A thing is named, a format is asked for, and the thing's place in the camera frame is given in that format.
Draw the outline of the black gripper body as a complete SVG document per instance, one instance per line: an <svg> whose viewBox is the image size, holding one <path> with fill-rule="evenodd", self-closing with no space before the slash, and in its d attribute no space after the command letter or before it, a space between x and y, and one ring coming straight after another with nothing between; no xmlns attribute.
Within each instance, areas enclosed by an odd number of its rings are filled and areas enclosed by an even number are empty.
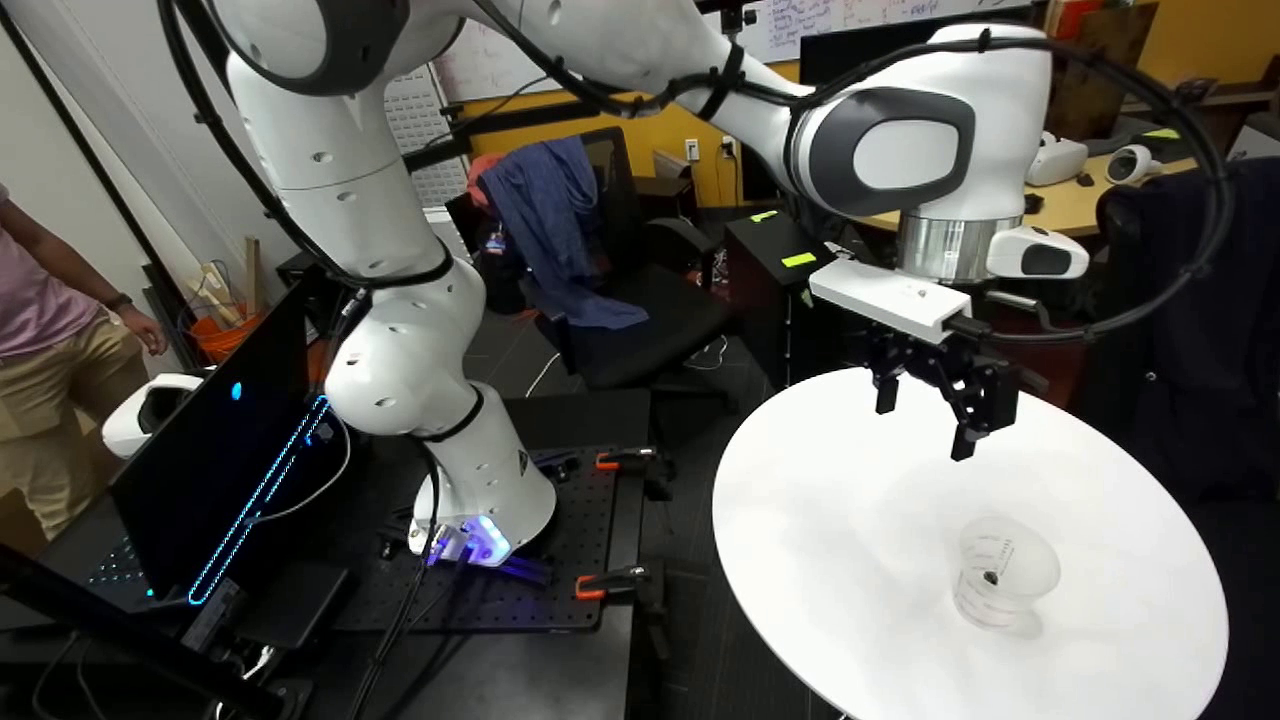
<svg viewBox="0 0 1280 720"><path fill-rule="evenodd" d="M899 376L917 376L932 383L950 408L978 403L986 430L1009 428L1016 419L1016 373L1009 360L990 357L981 343L964 335L950 335L944 343L926 343L894 327L869 330L866 363L898 369Z"/></svg>

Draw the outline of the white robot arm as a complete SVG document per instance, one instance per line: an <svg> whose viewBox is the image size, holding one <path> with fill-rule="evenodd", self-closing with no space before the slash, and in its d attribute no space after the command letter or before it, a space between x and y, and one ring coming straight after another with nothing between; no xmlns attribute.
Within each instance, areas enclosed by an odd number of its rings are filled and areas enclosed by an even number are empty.
<svg viewBox="0 0 1280 720"><path fill-rule="evenodd" d="M386 118L386 88L445 57L470 23L509 36L581 96L626 88L746 141L833 216L904 206L1001 222L1026 213L1053 49L1026 23L950 23L869 76L813 88L701 20L696 0L202 0L255 170L301 242L368 290L325 394L363 434L414 434L409 549L501 566L555 515L505 399L465 373L484 316L477 269L429 229Z"/></svg>

